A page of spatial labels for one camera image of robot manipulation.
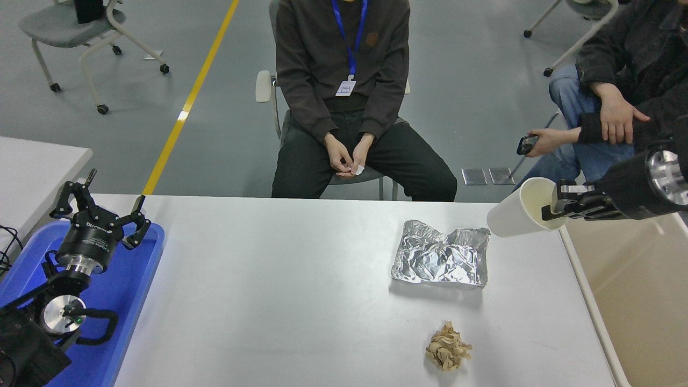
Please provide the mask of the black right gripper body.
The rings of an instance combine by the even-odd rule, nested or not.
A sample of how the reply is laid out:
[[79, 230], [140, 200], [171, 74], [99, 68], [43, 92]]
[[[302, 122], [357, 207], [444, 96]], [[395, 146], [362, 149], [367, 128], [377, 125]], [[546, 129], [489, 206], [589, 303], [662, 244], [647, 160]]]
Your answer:
[[661, 195], [650, 179], [651, 154], [636, 154], [609, 168], [597, 181], [614, 207], [629, 219], [641, 220], [672, 213], [672, 205]]

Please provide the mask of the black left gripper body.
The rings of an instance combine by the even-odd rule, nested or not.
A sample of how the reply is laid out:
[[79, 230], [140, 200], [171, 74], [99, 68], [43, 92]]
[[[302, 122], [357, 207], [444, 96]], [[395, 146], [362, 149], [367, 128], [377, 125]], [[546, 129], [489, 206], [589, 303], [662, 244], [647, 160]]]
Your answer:
[[67, 258], [79, 255], [100, 265], [110, 264], [124, 235], [121, 226], [113, 230], [108, 228], [117, 217], [105, 209], [99, 209], [93, 216], [87, 210], [79, 211], [71, 219], [71, 227], [56, 254], [59, 265], [66, 265]]

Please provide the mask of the person's left hand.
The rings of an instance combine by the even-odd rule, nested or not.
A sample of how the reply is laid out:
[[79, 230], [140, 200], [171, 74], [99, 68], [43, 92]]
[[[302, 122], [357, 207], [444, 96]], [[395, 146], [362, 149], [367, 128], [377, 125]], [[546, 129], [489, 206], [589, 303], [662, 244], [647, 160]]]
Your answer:
[[359, 140], [358, 145], [354, 147], [352, 152], [352, 161], [349, 163], [352, 176], [359, 176], [359, 174], [363, 172], [364, 167], [366, 166], [369, 149], [374, 140], [375, 136], [366, 132]]
[[565, 144], [576, 143], [582, 128], [575, 127], [569, 130], [556, 129], [534, 129], [528, 132], [531, 135], [537, 135], [538, 140], [533, 149], [526, 154], [527, 157], [538, 157], [550, 154], [558, 147]]

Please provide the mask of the person's right hand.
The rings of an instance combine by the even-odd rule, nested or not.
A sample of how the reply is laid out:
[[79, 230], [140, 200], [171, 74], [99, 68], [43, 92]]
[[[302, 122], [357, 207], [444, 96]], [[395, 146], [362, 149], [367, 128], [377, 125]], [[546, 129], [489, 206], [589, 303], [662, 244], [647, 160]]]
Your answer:
[[619, 88], [612, 83], [594, 82], [591, 90], [600, 99], [600, 132], [610, 144], [631, 144], [634, 140], [633, 123], [650, 121], [644, 114], [624, 99]]
[[329, 157], [330, 167], [341, 178], [353, 178], [352, 159], [347, 148], [331, 132], [324, 137], [324, 146]]

